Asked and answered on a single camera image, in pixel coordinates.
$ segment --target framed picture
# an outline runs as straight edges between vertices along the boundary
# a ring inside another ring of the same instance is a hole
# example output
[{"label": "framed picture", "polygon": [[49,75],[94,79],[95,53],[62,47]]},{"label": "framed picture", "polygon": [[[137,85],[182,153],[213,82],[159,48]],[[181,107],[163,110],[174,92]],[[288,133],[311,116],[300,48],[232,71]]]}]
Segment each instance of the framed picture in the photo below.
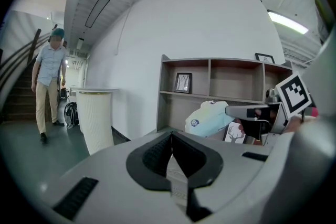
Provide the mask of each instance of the framed picture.
[{"label": "framed picture", "polygon": [[267,54],[256,54],[258,61],[275,63],[272,55]]},{"label": "framed picture", "polygon": [[224,141],[229,143],[243,144],[246,134],[238,128],[240,123],[232,122],[228,125]]},{"label": "framed picture", "polygon": [[177,73],[174,92],[190,93],[191,81],[191,73]]}]

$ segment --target white pillar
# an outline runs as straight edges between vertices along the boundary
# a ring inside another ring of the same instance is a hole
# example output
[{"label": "white pillar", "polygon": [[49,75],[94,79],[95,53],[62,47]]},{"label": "white pillar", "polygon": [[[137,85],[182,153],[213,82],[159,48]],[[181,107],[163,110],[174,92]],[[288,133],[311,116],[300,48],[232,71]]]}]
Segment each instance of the white pillar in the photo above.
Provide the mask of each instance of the white pillar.
[{"label": "white pillar", "polygon": [[116,89],[76,88],[80,129],[90,155],[113,146],[111,95]]}]

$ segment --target black shoe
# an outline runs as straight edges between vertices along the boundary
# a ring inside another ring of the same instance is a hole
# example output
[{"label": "black shoe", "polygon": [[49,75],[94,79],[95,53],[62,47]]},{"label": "black shoe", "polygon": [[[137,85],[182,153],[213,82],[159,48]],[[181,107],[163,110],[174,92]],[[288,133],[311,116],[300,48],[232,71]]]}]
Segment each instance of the black shoe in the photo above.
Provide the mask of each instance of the black shoe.
[{"label": "black shoe", "polygon": [[47,138],[47,136],[46,136],[45,133],[41,133],[41,139],[40,139],[40,141],[42,142],[42,144],[47,144],[48,138]]},{"label": "black shoe", "polygon": [[58,120],[53,122],[54,126],[64,126],[64,123],[59,122]]}]

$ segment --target white bag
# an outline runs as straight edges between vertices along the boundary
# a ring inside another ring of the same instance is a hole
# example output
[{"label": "white bag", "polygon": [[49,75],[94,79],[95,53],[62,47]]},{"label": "white bag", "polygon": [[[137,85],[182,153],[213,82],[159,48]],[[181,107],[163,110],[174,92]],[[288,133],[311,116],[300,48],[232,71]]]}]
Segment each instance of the white bag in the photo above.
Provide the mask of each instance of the white bag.
[{"label": "white bag", "polygon": [[235,118],[226,115],[226,102],[203,102],[201,108],[194,111],[185,120],[185,132],[207,137],[219,132],[230,124]]}]

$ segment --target black vent grille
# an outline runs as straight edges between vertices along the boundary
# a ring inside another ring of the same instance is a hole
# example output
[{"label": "black vent grille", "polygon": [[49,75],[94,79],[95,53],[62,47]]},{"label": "black vent grille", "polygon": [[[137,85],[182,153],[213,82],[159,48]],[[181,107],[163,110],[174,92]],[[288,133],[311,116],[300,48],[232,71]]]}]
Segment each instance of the black vent grille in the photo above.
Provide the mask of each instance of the black vent grille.
[{"label": "black vent grille", "polygon": [[250,159],[255,159],[257,161],[261,161],[261,162],[265,162],[267,160],[267,155],[263,155],[263,154],[257,154],[257,153],[253,153],[253,152],[245,152],[243,155],[243,157],[246,158],[250,158]]},{"label": "black vent grille", "polygon": [[89,177],[82,178],[53,208],[54,211],[69,220],[73,220],[97,183],[98,180],[96,179]]}]

